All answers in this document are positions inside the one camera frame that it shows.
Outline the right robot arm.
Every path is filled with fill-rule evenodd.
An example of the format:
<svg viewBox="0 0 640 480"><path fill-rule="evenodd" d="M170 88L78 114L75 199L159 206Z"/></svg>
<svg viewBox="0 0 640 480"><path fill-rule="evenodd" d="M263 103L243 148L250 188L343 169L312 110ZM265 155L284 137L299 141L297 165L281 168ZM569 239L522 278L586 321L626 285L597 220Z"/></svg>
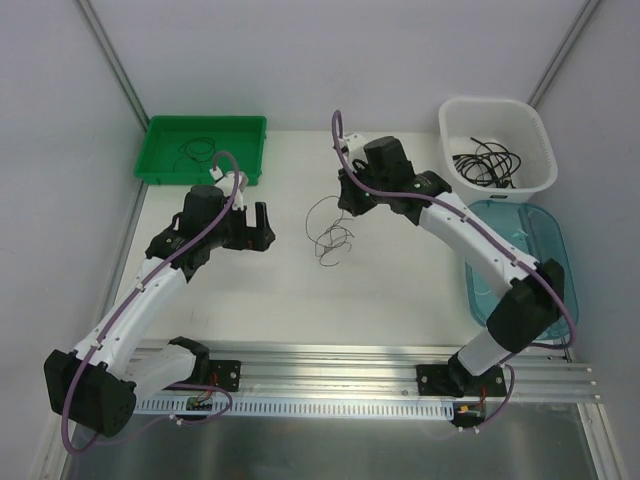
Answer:
<svg viewBox="0 0 640 480"><path fill-rule="evenodd" d="M339 161L338 206L360 216L379 204L435 235L482 275L498 303L483 330L463 346L427 384L461 398L480 388L487 373L533 345L567 315L561 264L541 262L499 237L438 174L418 173L399 139L334 141Z"/></svg>

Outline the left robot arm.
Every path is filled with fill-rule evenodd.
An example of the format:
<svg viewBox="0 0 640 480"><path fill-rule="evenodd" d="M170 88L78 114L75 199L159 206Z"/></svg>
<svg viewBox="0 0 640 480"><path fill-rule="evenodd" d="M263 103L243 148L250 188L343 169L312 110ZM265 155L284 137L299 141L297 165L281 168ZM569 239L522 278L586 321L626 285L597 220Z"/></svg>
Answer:
<svg viewBox="0 0 640 480"><path fill-rule="evenodd" d="M145 360L131 360L152 321L185 287L216 248L264 252L275 241L263 202L255 225L247 222L241 194L230 187L196 185L171 224L156 235L133 284L101 322L68 352L54 350L44 362L53 412L104 437L118 434L137 402L183 383L211 386L209 349L183 336Z"/></svg>

